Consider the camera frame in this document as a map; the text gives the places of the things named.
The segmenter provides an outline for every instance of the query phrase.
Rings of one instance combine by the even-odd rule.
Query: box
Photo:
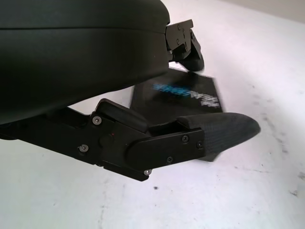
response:
[[[150,125],[179,116],[223,112],[213,78],[170,69],[166,75],[134,87],[131,109]]]

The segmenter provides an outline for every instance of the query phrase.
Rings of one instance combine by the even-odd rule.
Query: white floor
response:
[[[305,24],[224,1],[164,3],[173,23],[193,19],[226,111],[253,117],[261,134],[214,163],[155,169],[142,183],[0,141],[1,229],[304,228]],[[73,107],[90,113],[104,97],[128,106],[131,92]]]

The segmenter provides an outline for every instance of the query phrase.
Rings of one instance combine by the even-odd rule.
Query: bolt head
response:
[[[182,141],[183,143],[188,143],[189,140],[190,140],[190,138],[189,138],[188,135],[184,135],[184,136],[181,138],[181,141]]]
[[[144,175],[149,176],[152,173],[152,169],[145,170]]]
[[[171,156],[169,156],[167,159],[166,159],[166,163],[167,164],[171,164],[173,162],[173,158]]]
[[[95,116],[95,117],[92,119],[92,122],[93,122],[93,124],[95,124],[95,125],[100,125],[100,124],[102,123],[102,119],[101,119],[101,117]]]
[[[78,147],[78,150],[80,151],[81,155],[85,155],[85,153],[89,150],[89,146],[81,145]]]
[[[198,141],[196,145],[197,145],[198,149],[202,149],[203,148],[203,142],[202,141]]]

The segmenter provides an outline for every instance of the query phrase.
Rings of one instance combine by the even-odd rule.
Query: black metal bracket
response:
[[[133,179],[151,169],[205,156],[202,129],[179,122],[149,127],[134,111],[102,99],[91,115],[70,108],[0,126],[0,138],[19,139]]]
[[[169,62],[179,62],[190,71],[200,71],[204,68],[204,61],[192,27],[192,20],[166,27],[167,55]]]

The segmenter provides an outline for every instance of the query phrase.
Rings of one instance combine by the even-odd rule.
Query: black box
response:
[[[136,85],[131,109],[142,114],[151,125],[170,122],[179,116],[223,112],[213,78],[174,69]]]

